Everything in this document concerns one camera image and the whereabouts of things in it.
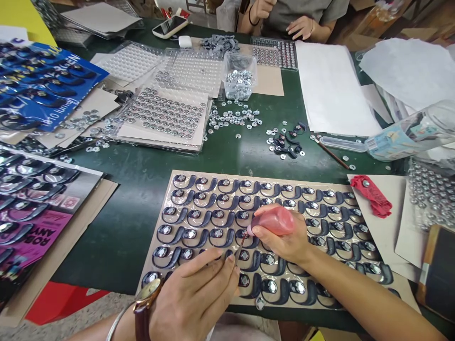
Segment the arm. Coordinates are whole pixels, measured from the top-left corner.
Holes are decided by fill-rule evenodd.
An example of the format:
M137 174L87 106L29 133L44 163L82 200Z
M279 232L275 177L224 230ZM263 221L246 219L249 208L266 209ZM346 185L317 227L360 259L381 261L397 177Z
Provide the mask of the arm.
M277 205L263 206L255 215ZM304 216L292 213L295 230L290 235L278 237L262 226L253 227L253 232L273 252L310 273L375 340L446 340L423 316L386 288L309 244Z
M288 34L294 34L293 40L302 37L303 40L310 39L314 43L325 43L332 34L337 21L331 21L325 25L318 24L314 19L307 16L298 18L291 22L286 28Z
M276 0L257 0L253 5L249 5L237 31L239 33L252 34L255 27L260 24L260 21L269 17L275 4Z
M222 249L208 249L179 266L156 299L149 324L152 341L206 338L236 293L240 269L234 255L226 261ZM117 315L99 321L68 341L105 341ZM112 341L136 341L131 306L120 319Z

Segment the gray shirt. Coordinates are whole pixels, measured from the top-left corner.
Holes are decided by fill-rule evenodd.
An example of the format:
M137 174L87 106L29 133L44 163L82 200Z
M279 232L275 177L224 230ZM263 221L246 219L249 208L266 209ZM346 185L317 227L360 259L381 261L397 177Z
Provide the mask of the gray shirt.
M286 28L302 16L313 18L321 25L346 14L349 0L277 0L270 15L263 20L262 36L292 39Z

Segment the red cloth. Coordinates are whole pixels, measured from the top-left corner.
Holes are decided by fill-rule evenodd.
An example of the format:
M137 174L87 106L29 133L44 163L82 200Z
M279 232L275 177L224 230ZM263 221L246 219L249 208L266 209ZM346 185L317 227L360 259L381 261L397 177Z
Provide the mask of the red cloth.
M363 185L363 181L365 180L370 183L368 187ZM366 175L356 175L351 179L351 186L358 189L370 201L371 209L375 216L387 218L392 214L390 212L392 204L369 177Z

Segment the wristwatch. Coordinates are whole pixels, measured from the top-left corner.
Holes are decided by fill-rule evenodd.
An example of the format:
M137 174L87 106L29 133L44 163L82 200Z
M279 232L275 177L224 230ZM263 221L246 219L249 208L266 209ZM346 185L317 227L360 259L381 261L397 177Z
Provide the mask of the wristwatch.
M136 341L150 341L148 325L150 321L150 308L158 297L163 286L159 278L148 283L135 298L134 315L136 321Z

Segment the smartphone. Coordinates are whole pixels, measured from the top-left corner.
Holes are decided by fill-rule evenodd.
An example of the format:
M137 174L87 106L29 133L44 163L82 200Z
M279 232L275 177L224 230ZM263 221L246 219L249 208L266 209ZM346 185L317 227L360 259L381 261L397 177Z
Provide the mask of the smartphone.
M173 16L164 23L158 25L152 32L161 39L168 39L188 25L188 20L179 16Z

